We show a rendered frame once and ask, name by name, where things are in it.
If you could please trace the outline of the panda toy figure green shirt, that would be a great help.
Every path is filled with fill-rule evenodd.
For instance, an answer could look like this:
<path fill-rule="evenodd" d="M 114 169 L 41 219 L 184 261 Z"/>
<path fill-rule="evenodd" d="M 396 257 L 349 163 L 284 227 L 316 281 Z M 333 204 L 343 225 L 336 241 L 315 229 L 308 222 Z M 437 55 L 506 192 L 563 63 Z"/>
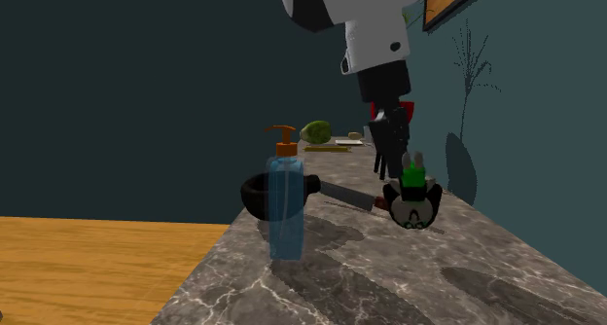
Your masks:
<path fill-rule="evenodd" d="M 395 223 L 405 229 L 426 229 L 436 219 L 443 188 L 426 177 L 423 155 L 402 155 L 401 175 L 382 188 L 387 209 Z"/>

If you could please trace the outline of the blue pump bottle orange top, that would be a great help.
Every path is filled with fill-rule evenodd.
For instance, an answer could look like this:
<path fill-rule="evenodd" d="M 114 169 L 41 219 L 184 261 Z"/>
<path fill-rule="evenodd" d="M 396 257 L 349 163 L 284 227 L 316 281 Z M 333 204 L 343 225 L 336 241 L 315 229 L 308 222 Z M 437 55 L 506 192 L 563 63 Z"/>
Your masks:
<path fill-rule="evenodd" d="M 279 129 L 281 140 L 268 168 L 268 239 L 272 260 L 298 261 L 304 244 L 304 163 L 298 157 L 298 144 L 291 140 L 292 126 Z"/>

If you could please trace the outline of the green fruit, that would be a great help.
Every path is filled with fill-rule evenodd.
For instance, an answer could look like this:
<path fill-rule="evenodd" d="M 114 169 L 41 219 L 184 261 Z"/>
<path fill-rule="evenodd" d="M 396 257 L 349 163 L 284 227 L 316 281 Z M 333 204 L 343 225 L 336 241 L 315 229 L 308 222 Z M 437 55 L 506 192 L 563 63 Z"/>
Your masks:
<path fill-rule="evenodd" d="M 313 145 L 328 143 L 331 137 L 332 128 L 326 121 L 310 122 L 300 132 L 300 139 Z"/>

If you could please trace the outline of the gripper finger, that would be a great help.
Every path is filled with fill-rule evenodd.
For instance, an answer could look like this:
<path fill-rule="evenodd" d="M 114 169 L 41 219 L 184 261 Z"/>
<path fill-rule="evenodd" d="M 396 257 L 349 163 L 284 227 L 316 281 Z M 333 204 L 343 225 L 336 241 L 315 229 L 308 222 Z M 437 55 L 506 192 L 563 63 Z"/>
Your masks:
<path fill-rule="evenodd" d="M 383 158 L 384 148 L 384 125 L 381 122 L 369 122 L 370 132 L 375 146 L 374 172 L 379 173 L 379 179 L 385 178 L 386 161 Z"/>
<path fill-rule="evenodd" d="M 406 120 L 389 120 L 384 152 L 390 178 L 398 178 L 403 170 L 402 155 L 408 150 L 410 127 Z"/>

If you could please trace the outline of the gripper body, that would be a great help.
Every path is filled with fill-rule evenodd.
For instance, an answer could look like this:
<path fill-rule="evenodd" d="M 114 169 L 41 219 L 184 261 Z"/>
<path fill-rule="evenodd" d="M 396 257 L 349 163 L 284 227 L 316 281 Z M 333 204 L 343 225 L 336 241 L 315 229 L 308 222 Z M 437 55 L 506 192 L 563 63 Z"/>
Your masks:
<path fill-rule="evenodd" d="M 411 92 L 409 69 L 404 59 L 359 71 L 356 76 L 363 102 L 375 106 L 370 124 L 380 110 L 388 118 L 396 111 L 396 119 L 406 126 L 409 124 L 407 110 L 400 110 L 400 97 Z"/>

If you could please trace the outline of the black bowl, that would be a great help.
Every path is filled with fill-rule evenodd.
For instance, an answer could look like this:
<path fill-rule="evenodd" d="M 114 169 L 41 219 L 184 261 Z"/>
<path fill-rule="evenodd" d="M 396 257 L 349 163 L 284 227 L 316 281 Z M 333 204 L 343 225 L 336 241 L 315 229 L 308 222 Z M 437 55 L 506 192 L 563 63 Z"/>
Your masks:
<path fill-rule="evenodd" d="M 260 173 L 247 179 L 240 188 L 241 200 L 248 212 L 261 221 L 269 220 L 268 213 L 268 177 L 267 172 Z M 303 177 L 303 203 L 310 194 L 318 193 L 321 180 L 317 175 Z"/>

